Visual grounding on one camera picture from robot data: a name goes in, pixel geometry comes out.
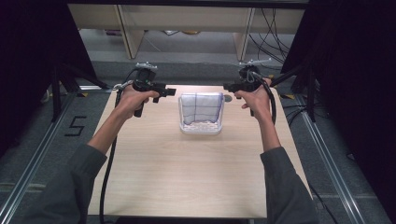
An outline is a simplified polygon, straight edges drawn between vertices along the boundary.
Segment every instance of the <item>white cloth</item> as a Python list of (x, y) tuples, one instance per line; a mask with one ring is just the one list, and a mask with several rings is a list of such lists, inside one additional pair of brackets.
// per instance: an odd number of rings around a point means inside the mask
[(183, 122), (187, 125), (193, 122), (218, 121), (221, 107), (223, 106), (223, 94), (221, 92), (197, 92), (183, 93), (181, 109)]

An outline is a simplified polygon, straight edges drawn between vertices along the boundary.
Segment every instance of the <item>person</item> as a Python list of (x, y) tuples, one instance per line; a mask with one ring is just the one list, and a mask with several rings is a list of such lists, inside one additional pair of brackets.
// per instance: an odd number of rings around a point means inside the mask
[[(260, 125), (267, 223), (318, 223), (312, 199), (280, 145), (266, 91), (259, 87), (254, 92), (238, 91), (234, 95), (244, 98), (246, 103), (242, 108), (251, 108)], [(81, 145), (64, 169), (48, 183), (22, 223), (86, 223), (93, 182), (106, 161), (106, 153), (123, 123), (149, 97), (158, 97), (158, 93), (139, 92), (127, 86), (118, 106), (94, 137)]]

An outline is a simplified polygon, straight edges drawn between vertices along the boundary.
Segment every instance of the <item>plastic container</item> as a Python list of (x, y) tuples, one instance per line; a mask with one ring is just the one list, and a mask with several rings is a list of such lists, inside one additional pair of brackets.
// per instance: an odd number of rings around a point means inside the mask
[(221, 132), (224, 95), (221, 92), (182, 93), (178, 98), (180, 130), (187, 134)]

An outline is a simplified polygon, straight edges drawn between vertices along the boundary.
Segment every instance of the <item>long-sleeve shirt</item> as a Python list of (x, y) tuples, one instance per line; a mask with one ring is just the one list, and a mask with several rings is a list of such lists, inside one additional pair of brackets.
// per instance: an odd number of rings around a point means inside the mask
[[(318, 223), (312, 199), (283, 147), (261, 154), (268, 223)], [(93, 182), (106, 156), (81, 145), (26, 213), (22, 223), (86, 223)]]

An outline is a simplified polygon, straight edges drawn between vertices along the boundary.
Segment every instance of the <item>hand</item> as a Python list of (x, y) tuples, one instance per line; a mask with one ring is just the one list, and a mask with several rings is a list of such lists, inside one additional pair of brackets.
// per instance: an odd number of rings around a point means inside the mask
[(116, 109), (125, 119), (130, 119), (134, 112), (142, 107), (142, 103), (149, 101), (149, 97), (159, 96), (160, 94), (156, 91), (136, 91), (132, 85), (128, 85), (125, 87)]
[[(268, 86), (271, 85), (271, 79), (264, 78), (264, 80), (267, 82)], [(244, 98), (246, 103), (242, 105), (242, 108), (250, 108), (253, 110), (256, 119), (258, 119), (257, 116), (262, 113), (267, 114), (267, 112), (270, 112), (269, 96), (262, 85), (253, 92), (237, 91), (234, 95)]]

